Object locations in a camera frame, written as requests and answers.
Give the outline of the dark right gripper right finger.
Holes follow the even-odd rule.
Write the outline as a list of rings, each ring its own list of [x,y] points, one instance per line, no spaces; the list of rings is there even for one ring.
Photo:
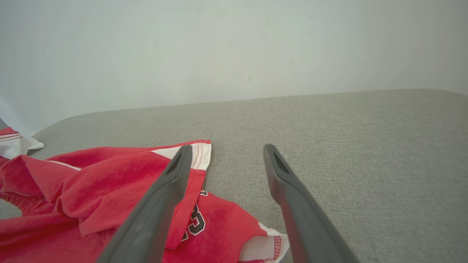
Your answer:
[[[295,263],[358,263],[326,213],[272,144],[263,148],[270,194],[281,207]]]

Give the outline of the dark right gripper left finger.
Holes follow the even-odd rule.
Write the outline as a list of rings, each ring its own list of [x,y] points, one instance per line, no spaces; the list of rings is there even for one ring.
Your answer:
[[[120,226],[97,263],[161,263],[175,207],[183,200],[192,147],[183,145]]]

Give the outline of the red shorts with white stripe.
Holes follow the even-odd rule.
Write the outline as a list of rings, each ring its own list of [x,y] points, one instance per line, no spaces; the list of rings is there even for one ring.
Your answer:
[[[187,190],[172,214],[162,263],[281,261],[287,235],[203,190],[212,145],[189,144]],[[0,157],[0,199],[22,212],[0,220],[0,263],[95,263],[181,146]]]

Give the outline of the red jersey with white sleeves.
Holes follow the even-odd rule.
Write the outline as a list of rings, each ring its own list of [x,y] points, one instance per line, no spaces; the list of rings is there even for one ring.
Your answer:
[[[23,136],[11,127],[0,130],[0,156],[3,158],[13,159],[44,147],[42,142],[32,137]]]

